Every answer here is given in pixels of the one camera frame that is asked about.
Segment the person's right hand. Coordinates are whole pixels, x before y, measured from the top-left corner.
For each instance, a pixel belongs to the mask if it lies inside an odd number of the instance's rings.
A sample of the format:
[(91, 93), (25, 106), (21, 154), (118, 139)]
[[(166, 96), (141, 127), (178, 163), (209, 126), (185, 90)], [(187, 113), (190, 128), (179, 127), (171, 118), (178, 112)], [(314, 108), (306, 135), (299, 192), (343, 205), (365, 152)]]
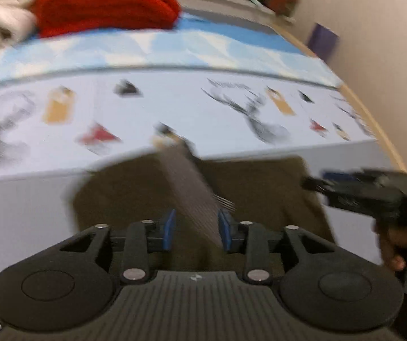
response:
[(407, 249), (407, 227), (397, 227), (377, 222), (373, 226), (377, 235), (377, 246), (381, 252), (384, 266), (393, 272), (406, 268), (407, 260), (400, 250)]

